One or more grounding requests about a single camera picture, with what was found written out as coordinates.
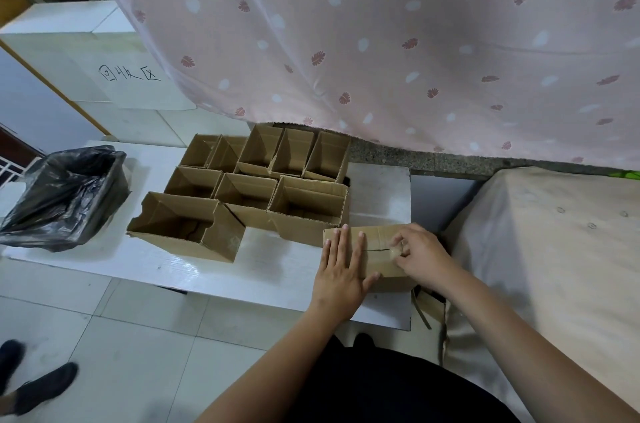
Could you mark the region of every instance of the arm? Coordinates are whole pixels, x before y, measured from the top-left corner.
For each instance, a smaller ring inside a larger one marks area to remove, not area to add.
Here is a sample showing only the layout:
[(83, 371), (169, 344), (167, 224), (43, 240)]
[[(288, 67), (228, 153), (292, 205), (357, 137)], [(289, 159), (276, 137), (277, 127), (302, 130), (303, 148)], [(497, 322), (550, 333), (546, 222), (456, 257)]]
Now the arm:
[(293, 404), (309, 371), (343, 321), (358, 309), (380, 277), (358, 277), (364, 236), (347, 267), (348, 227), (336, 229), (323, 247), (311, 304), (296, 325), (228, 387), (195, 423), (279, 421)]
[(448, 298), (500, 366), (538, 422), (640, 422), (640, 415), (532, 329), (491, 289), (453, 262), (434, 234), (404, 227), (411, 254), (396, 263), (421, 285)]

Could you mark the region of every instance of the tiled floor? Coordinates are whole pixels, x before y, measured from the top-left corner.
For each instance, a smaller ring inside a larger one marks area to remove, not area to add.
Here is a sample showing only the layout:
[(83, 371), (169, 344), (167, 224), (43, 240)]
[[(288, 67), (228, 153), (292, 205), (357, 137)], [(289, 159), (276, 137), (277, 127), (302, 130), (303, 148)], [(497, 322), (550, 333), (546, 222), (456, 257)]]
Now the tiled floor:
[[(28, 345), (14, 389), (68, 360), (76, 382), (21, 418), (33, 423), (191, 423), (283, 336), (299, 312), (0, 259), (0, 343)], [(411, 332), (349, 322), (377, 345), (435, 362), (439, 325)]]

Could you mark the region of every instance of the fabric cover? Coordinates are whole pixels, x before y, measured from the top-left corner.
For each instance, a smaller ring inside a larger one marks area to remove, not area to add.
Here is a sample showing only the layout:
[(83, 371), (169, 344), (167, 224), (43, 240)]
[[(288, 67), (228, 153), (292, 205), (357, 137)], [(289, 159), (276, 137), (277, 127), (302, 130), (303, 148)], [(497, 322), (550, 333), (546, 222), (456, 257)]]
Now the fabric cover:
[[(464, 268), (640, 411), (640, 182), (502, 170), (446, 236)], [(533, 421), (450, 304), (446, 325), (444, 367), (489, 391), (522, 421)]]
[(194, 103), (409, 150), (640, 168), (637, 0), (116, 0)]

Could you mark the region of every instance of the hand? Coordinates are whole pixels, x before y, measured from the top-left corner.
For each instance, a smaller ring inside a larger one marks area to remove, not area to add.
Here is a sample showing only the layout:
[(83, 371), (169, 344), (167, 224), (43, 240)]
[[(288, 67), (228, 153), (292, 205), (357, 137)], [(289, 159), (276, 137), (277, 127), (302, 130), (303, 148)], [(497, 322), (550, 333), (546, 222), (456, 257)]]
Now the hand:
[(425, 288), (443, 293), (450, 286), (452, 277), (461, 268), (445, 251), (435, 234), (412, 223), (400, 229), (391, 240), (391, 246), (405, 240), (411, 253), (394, 259), (396, 265)]
[(333, 239), (325, 241), (308, 309), (335, 325), (334, 329), (352, 318), (371, 286), (380, 278), (380, 273), (372, 273), (364, 280), (359, 277), (363, 232), (358, 234), (358, 243), (347, 266), (348, 234), (349, 227), (344, 225), (342, 229), (335, 229)]

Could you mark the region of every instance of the forearm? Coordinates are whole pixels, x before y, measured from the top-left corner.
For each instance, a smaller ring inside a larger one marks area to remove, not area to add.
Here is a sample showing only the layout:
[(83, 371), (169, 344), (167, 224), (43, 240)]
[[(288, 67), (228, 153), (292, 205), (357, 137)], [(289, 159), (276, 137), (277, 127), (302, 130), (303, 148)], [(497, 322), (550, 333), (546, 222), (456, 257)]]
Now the forearm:
[(465, 314), (536, 421), (640, 420), (473, 275), (457, 269), (445, 285), (443, 295)]
[(336, 327), (314, 311), (296, 325), (215, 400), (196, 423), (279, 421)]

